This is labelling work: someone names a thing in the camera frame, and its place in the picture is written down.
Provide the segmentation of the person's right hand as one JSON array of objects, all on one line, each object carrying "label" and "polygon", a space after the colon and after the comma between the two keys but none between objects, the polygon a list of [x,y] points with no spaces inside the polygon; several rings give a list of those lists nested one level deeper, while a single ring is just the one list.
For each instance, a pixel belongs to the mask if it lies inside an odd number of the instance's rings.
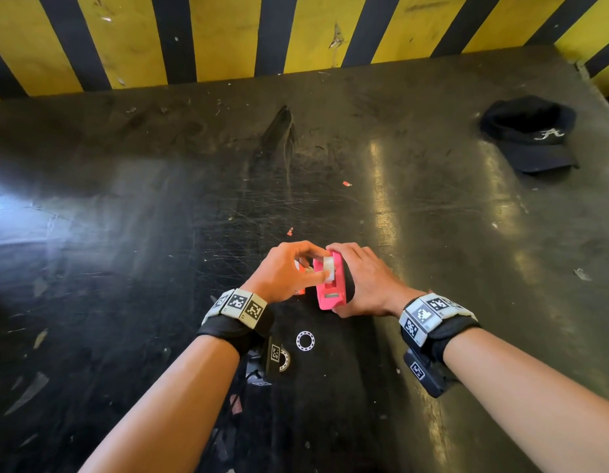
[{"label": "person's right hand", "polygon": [[354,281],[354,295],[348,303],[356,304],[356,316],[399,318],[410,301],[426,294],[397,278],[368,246],[332,243],[326,248],[339,252],[347,264]]}]

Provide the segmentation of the person's left hand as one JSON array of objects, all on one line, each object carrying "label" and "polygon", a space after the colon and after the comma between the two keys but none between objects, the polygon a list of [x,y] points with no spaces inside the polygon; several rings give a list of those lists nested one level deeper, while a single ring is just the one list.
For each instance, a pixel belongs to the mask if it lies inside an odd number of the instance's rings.
[{"label": "person's left hand", "polygon": [[240,289],[254,293],[268,303],[283,302],[302,289],[297,289],[295,261],[305,267],[308,258],[321,259],[331,253],[310,241],[281,243],[273,247]]}]

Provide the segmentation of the pink tape dispenser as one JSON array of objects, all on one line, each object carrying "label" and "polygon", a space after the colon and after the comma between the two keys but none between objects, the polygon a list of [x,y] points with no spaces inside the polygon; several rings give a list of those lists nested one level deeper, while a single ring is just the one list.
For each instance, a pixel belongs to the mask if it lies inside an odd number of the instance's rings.
[{"label": "pink tape dispenser", "polygon": [[[332,310],[335,305],[347,303],[346,276],[343,257],[339,252],[331,251],[335,260],[335,281],[316,286],[317,301],[321,310]],[[323,261],[313,261],[314,271],[323,270]]]}]

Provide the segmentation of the person's right forearm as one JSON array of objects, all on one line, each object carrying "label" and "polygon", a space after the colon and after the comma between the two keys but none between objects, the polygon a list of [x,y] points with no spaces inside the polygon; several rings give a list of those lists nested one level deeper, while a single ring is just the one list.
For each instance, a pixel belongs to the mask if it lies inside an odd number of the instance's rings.
[{"label": "person's right forearm", "polygon": [[481,328],[444,360],[543,473],[609,473],[607,399]]}]

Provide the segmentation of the person's left forearm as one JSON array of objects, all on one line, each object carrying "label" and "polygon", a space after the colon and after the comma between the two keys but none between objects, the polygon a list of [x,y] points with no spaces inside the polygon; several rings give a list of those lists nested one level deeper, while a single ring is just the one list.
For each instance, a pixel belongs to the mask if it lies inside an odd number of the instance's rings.
[{"label": "person's left forearm", "polygon": [[192,473],[239,360],[230,343],[197,337],[107,434],[79,473]]}]

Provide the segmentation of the left wristband with marker tiles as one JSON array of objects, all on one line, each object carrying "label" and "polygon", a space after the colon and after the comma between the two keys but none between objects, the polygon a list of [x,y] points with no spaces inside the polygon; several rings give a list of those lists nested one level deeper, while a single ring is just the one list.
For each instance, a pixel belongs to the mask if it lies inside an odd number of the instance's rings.
[{"label": "left wristband with marker tiles", "polygon": [[224,292],[206,313],[197,335],[228,342],[242,358],[271,334],[275,315],[268,302],[243,289]]}]

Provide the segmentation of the wristband with marker tiles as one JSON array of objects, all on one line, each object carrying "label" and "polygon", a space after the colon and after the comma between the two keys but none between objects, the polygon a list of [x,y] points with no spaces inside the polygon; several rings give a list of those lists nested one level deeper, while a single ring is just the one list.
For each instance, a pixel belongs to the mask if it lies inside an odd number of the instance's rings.
[{"label": "wristband with marker tiles", "polygon": [[242,358],[271,334],[275,315],[268,302],[243,289],[224,292],[206,313],[197,335],[228,342]]},{"label": "wristband with marker tiles", "polygon": [[411,350],[442,365],[445,365],[444,350],[453,338],[481,327],[471,311],[436,293],[410,301],[398,323]]}]

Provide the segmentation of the right wristband with marker tiles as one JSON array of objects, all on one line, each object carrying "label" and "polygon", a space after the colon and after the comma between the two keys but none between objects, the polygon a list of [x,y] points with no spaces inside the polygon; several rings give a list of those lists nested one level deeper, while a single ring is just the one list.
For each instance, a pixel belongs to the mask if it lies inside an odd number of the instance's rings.
[{"label": "right wristband with marker tiles", "polygon": [[442,365],[445,365],[444,350],[453,338],[481,327],[471,311],[436,293],[410,301],[398,323],[411,350]]}]

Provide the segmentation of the black baseball cap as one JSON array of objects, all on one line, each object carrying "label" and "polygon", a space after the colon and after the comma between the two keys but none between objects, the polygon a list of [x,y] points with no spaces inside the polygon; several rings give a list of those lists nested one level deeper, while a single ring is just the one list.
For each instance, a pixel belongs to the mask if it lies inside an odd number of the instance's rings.
[{"label": "black baseball cap", "polygon": [[568,146],[576,111],[535,95],[494,102],[480,117],[479,128],[513,169],[541,174],[579,168]]}]

